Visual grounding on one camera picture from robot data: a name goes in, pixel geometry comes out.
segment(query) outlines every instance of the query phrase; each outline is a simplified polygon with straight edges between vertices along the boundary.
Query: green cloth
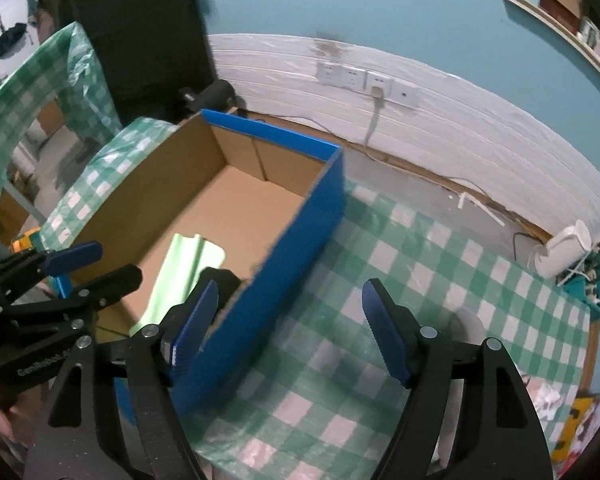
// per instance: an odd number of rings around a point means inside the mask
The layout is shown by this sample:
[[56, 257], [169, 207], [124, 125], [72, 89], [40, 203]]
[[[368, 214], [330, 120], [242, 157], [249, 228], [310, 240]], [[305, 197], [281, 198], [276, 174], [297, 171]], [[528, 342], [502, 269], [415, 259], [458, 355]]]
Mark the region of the green cloth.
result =
[[222, 248], [200, 235], [187, 238], [173, 235], [171, 245], [160, 267], [144, 314], [132, 327], [131, 334], [149, 323], [160, 323], [167, 311], [187, 299], [205, 267], [218, 268], [224, 262]]
[[272, 333], [205, 407], [183, 418], [193, 449], [243, 479], [367, 480], [407, 397], [360, 305], [381, 278], [418, 321], [444, 331], [468, 308], [513, 361], [566, 397], [542, 421], [550, 447], [573, 403], [589, 309], [549, 280], [364, 187]]
[[70, 247], [116, 187], [177, 129], [165, 121], [140, 118], [117, 134], [89, 161], [50, 213], [40, 229], [44, 246], [55, 251]]
[[105, 144], [122, 128], [98, 57], [77, 23], [48, 38], [0, 86], [0, 193], [13, 150], [53, 99], [81, 139]]

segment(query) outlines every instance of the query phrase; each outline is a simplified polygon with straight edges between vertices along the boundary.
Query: wooden shelf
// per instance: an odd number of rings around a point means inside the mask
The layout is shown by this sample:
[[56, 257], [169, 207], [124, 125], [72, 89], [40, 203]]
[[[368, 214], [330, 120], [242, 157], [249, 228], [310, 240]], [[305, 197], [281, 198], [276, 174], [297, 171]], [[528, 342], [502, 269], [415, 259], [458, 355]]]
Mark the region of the wooden shelf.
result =
[[577, 50], [582, 56], [587, 59], [593, 68], [600, 73], [600, 58], [589, 48], [588, 45], [582, 43], [576, 38], [571, 31], [569, 31], [563, 24], [556, 20], [553, 16], [548, 14], [545, 10], [531, 3], [529, 0], [505, 0], [506, 2], [512, 3], [522, 10], [525, 10], [533, 17], [537, 18], [540, 22], [544, 23], [556, 34], [561, 36], [567, 43], [569, 43], [575, 50]]

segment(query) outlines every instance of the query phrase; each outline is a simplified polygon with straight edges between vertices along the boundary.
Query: bolt head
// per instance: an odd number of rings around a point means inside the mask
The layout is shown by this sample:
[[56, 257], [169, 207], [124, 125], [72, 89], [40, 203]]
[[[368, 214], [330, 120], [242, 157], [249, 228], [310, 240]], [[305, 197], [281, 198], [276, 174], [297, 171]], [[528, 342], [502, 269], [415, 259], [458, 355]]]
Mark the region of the bolt head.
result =
[[487, 339], [487, 346], [491, 350], [500, 350], [502, 348], [502, 343], [500, 341], [498, 341], [496, 338], [490, 337]]
[[140, 332], [144, 337], [153, 337], [154, 335], [157, 335], [158, 332], [160, 332], [160, 327], [156, 324], [149, 324], [143, 326]]
[[427, 339], [433, 339], [438, 335], [438, 331], [432, 326], [425, 325], [420, 329], [420, 335]]
[[78, 338], [78, 341], [75, 342], [75, 345], [78, 348], [87, 348], [91, 344], [91, 337], [88, 335], [83, 335]]

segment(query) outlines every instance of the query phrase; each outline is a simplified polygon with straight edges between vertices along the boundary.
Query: umbrella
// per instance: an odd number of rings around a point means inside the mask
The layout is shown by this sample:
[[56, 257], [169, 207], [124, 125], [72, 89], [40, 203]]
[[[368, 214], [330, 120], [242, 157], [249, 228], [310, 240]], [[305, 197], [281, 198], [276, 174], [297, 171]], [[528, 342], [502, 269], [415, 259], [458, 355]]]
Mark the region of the umbrella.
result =
[[2, 24], [2, 17], [0, 16], [0, 57], [6, 56], [10, 50], [20, 41], [27, 31], [27, 25], [25, 23], [16, 23], [13, 27], [5, 30]]

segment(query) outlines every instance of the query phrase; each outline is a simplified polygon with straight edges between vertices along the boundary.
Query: electrical outlet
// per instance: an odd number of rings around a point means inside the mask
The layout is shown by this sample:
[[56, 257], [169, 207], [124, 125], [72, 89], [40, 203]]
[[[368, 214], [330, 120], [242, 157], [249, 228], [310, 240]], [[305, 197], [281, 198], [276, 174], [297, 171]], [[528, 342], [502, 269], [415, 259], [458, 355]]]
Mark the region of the electrical outlet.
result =
[[366, 93], [371, 94], [371, 89], [373, 87], [377, 87], [382, 90], [382, 96], [388, 98], [389, 95], [391, 95], [391, 87], [393, 82], [393, 79], [383, 74], [367, 72], [365, 91]]
[[394, 80], [391, 87], [391, 93], [387, 99], [393, 103], [409, 108], [415, 108], [418, 105], [418, 92], [420, 88], [406, 81]]
[[343, 66], [340, 86], [356, 92], [363, 92], [365, 91], [365, 79], [366, 70], [353, 66]]
[[342, 65], [336, 63], [327, 63], [318, 61], [315, 70], [315, 76], [318, 83], [323, 85], [341, 86], [340, 75], [342, 73]]

